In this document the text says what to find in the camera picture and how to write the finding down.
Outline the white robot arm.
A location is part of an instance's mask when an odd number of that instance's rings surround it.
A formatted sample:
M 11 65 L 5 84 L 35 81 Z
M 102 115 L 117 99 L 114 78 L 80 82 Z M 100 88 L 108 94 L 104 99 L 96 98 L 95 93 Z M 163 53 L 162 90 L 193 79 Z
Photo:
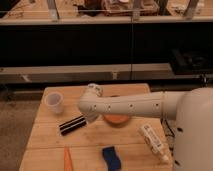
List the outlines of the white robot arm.
M 89 84 L 78 108 L 89 122 L 100 114 L 176 120 L 173 171 L 213 171 L 213 88 L 103 97 Z

